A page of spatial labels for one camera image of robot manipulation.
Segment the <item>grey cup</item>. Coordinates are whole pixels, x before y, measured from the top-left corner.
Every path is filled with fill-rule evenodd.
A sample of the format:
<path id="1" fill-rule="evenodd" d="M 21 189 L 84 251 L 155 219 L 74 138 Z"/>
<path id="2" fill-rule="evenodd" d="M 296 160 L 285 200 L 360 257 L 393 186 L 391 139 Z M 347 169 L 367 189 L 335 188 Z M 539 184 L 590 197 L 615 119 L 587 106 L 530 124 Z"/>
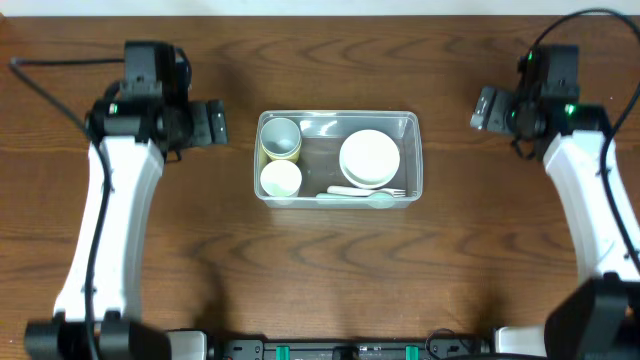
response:
<path id="1" fill-rule="evenodd" d="M 261 145 L 268 140 L 291 139 L 302 140 L 298 125 L 288 118 L 273 118 L 262 127 L 259 135 Z"/>

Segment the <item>yellow cup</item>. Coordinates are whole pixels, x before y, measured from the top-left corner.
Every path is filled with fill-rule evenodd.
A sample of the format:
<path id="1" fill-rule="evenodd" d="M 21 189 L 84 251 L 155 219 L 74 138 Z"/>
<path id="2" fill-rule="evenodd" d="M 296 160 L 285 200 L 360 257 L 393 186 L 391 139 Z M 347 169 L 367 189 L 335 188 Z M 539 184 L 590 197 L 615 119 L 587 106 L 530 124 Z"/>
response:
<path id="1" fill-rule="evenodd" d="M 300 156 L 302 140 L 268 140 L 262 143 L 262 149 L 272 161 L 286 160 L 296 163 Z"/>

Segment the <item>white paper cup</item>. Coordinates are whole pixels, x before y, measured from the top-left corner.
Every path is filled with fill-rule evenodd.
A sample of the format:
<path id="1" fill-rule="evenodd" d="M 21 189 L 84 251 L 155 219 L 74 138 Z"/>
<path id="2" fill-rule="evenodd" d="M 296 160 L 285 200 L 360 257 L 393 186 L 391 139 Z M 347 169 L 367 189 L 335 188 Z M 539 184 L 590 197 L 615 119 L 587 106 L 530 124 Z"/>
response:
<path id="1" fill-rule="evenodd" d="M 272 197 L 295 197 L 302 185 L 302 173 L 288 160 L 268 163 L 260 174 L 262 189 Z"/>

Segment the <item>white bowl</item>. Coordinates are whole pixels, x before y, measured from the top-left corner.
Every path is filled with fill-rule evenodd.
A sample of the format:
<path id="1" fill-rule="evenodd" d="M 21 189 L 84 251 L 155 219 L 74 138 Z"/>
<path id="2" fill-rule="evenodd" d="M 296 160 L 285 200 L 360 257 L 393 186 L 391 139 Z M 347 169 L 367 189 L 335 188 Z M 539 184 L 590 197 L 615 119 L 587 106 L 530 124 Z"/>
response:
<path id="1" fill-rule="evenodd" d="M 351 134 L 339 151 L 339 168 L 354 186 L 380 188 L 389 183 L 400 167 L 400 151 L 391 137 L 365 129 Z"/>

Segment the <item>white plastic spoon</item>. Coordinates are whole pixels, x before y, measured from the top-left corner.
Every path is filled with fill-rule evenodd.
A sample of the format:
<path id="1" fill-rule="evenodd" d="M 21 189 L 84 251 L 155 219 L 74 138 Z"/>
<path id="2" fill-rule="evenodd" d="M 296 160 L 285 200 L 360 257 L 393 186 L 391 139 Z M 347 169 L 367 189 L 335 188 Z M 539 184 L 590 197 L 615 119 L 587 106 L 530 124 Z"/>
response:
<path id="1" fill-rule="evenodd" d="M 374 193 L 365 197 L 320 193 L 316 196 L 316 200 L 327 207 L 350 209 L 388 209 L 394 207 L 396 203 L 395 198 L 386 193 Z"/>

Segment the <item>white plastic fork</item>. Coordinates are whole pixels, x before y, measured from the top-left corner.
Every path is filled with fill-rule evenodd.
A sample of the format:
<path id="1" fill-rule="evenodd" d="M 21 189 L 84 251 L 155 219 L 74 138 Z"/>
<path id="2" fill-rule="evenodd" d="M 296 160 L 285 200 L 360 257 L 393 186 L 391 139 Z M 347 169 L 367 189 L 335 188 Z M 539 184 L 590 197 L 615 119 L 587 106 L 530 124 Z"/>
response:
<path id="1" fill-rule="evenodd" d="M 342 195 L 342 196 L 351 196 L 351 197 L 369 197 L 376 193 L 386 194 L 394 198 L 404 197 L 406 195 L 406 191 L 402 189 L 393 189 L 393 188 L 363 189 L 363 188 L 345 187 L 345 186 L 329 186 L 327 188 L 327 192 L 333 195 Z"/>

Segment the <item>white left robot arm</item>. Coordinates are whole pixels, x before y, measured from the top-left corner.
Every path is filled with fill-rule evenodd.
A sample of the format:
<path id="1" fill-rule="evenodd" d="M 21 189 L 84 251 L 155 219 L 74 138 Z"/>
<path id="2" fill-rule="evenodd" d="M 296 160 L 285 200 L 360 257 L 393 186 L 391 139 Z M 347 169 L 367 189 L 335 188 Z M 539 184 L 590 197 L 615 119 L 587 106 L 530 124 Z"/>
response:
<path id="1" fill-rule="evenodd" d="M 167 155 L 228 141 L 224 104 L 160 83 L 121 83 L 86 116 L 89 185 L 72 265 L 48 321 L 28 323 L 33 359 L 207 359 L 202 330 L 141 321 L 145 232 Z"/>

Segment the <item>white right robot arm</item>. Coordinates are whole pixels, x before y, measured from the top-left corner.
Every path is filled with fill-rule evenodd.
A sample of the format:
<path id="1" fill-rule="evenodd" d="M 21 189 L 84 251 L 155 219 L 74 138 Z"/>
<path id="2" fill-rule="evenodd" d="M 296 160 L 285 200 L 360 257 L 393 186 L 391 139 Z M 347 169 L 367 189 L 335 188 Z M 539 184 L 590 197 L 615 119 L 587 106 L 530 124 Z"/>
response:
<path id="1" fill-rule="evenodd" d="M 531 141 L 560 197 L 578 288 L 539 326 L 501 327 L 498 359 L 637 359 L 639 222 L 617 167 L 606 110 L 543 85 L 481 90 L 470 124 Z"/>

